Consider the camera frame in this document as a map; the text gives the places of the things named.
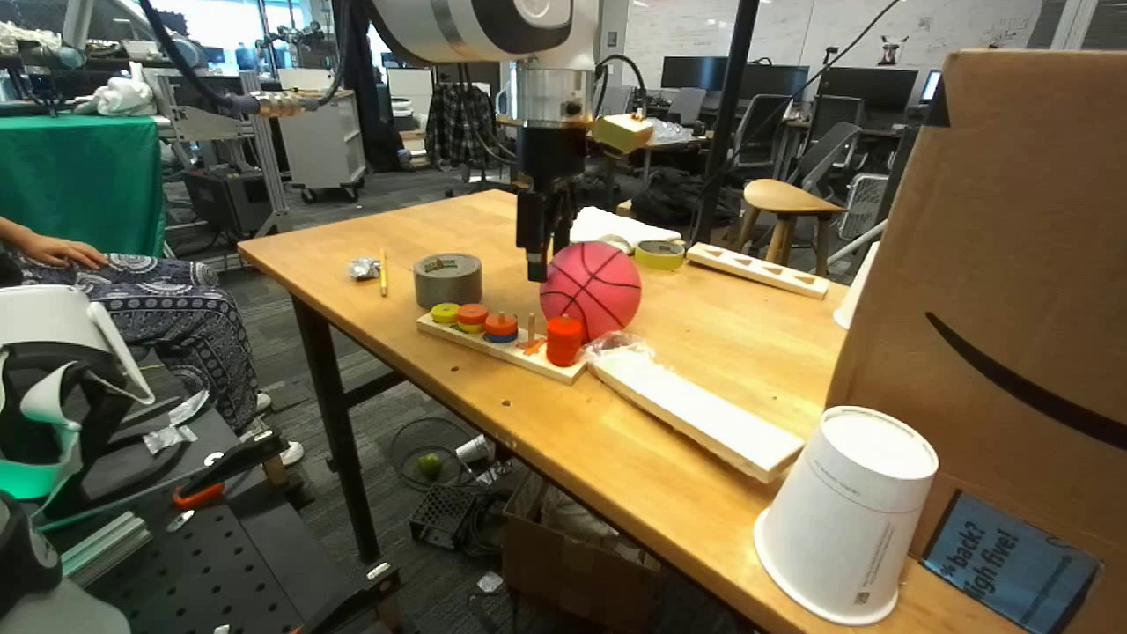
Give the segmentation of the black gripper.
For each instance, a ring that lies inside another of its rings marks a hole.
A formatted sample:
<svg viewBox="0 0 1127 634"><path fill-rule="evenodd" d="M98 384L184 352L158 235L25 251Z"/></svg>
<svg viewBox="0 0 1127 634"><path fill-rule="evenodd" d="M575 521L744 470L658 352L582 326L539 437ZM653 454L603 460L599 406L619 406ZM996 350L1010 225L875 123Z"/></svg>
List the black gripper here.
<svg viewBox="0 0 1127 634"><path fill-rule="evenodd" d="M545 283L545 259L566 245L578 212L570 180L584 168L588 131L578 123L519 131L519 247L529 283Z"/></svg>

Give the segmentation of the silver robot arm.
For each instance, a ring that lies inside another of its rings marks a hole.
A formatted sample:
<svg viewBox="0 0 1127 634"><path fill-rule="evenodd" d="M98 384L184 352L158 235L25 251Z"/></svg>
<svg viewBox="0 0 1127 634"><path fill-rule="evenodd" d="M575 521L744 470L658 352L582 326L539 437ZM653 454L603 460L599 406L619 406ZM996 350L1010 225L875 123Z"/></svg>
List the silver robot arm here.
<svg viewBox="0 0 1127 634"><path fill-rule="evenodd" d="M377 32L410 63L502 63L511 80L511 116L519 123L514 245L525 273L543 283L551 259L566 245L575 212L564 185L582 168L584 131L593 123L593 78L599 38L599 0L327 0L335 11L335 78L314 96L232 96L213 91L184 59L173 32L151 0L143 15L179 78L213 107L244 116L283 116L326 107L352 63L352 36Z"/></svg>

